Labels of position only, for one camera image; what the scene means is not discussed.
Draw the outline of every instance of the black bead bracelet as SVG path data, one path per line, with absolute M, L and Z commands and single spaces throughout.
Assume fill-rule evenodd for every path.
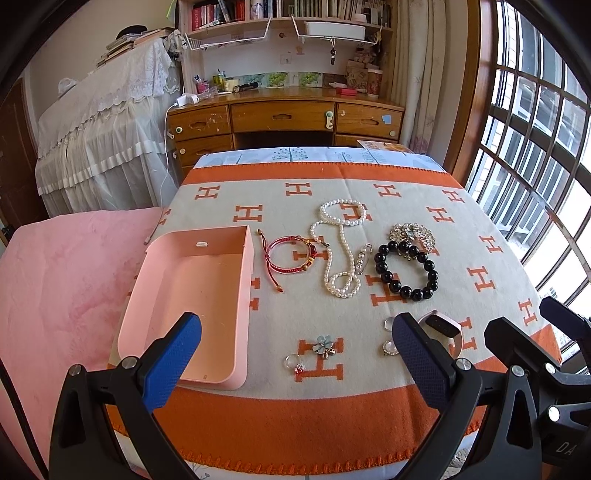
M 397 252 L 398 255 L 409 255 L 411 258 L 423 264 L 423 268 L 427 272 L 427 286 L 424 288 L 415 288 L 414 290 L 409 286 L 402 286 L 399 280 L 394 279 L 394 274 L 388 270 L 386 263 L 386 256 L 390 252 Z M 374 256 L 375 271 L 378 272 L 382 278 L 382 282 L 389 284 L 389 289 L 392 293 L 398 293 L 404 299 L 413 299 L 414 301 L 421 301 L 422 299 L 430 299 L 433 293 L 439 288 L 437 280 L 439 273 L 435 270 L 435 263 L 433 260 L 427 259 L 427 253 L 420 251 L 416 245 L 410 245 L 406 241 L 400 243 L 391 241 L 388 245 L 381 245 L 378 248 L 378 253 Z

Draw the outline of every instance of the red braided bracelet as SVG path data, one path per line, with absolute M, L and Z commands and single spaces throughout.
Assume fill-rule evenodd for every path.
M 318 256 L 318 253 L 316 251 L 316 247 L 312 244 L 312 242 L 314 242 L 314 240 L 312 240 L 312 239 L 303 238 L 299 235 L 297 235 L 297 236 L 292 236 L 292 235 L 282 236 L 281 238 L 278 238 L 277 240 L 275 240 L 273 243 L 267 245 L 267 239 L 265 238 L 265 235 L 263 235 L 262 231 L 259 229 L 256 232 L 261 236 L 261 239 L 262 239 L 262 248 L 265 251 L 265 263 L 267 264 L 267 271 L 269 272 L 269 277 L 271 277 L 272 282 L 275 284 L 275 287 L 280 292 L 283 292 L 283 288 L 281 287 L 281 285 L 279 285 L 277 283 L 275 278 L 273 278 L 273 273 L 271 270 L 275 270 L 277 273 L 283 273 L 283 274 L 303 272 L 303 271 L 308 270 L 308 268 L 310 268 L 312 266 L 312 263 L 314 263 L 314 259 Z M 301 264 L 299 267 L 283 268 L 283 267 L 280 267 L 279 265 L 275 265 L 271 261 L 271 250 L 273 250 L 277 245 L 284 244 L 287 242 L 302 242 L 306 246 L 306 248 L 308 249 L 308 259 L 303 264 Z

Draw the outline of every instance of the white lace cover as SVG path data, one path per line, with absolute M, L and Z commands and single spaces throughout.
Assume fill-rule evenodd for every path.
M 128 100 L 139 102 L 178 91 L 178 78 L 169 73 L 171 65 L 164 42 L 158 39 L 96 69 L 41 115 L 37 157 L 42 159 L 99 112 Z

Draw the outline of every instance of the wooden desk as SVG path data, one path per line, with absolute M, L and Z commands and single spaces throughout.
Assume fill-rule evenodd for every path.
M 333 114 L 331 127 L 327 126 L 327 112 Z M 361 94 L 340 96 L 323 88 L 266 88 L 172 109 L 168 133 L 174 138 L 174 156 L 186 176 L 201 156 L 213 152 L 252 147 L 357 147 L 357 140 L 395 142 L 403 114 L 403 107 Z

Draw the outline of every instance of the pink bedspread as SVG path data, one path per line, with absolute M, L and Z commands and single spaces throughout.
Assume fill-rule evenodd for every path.
M 59 216 L 17 230 L 0 258 L 0 358 L 46 463 L 69 366 L 103 369 L 159 208 Z M 0 423 L 38 473 L 0 384 Z

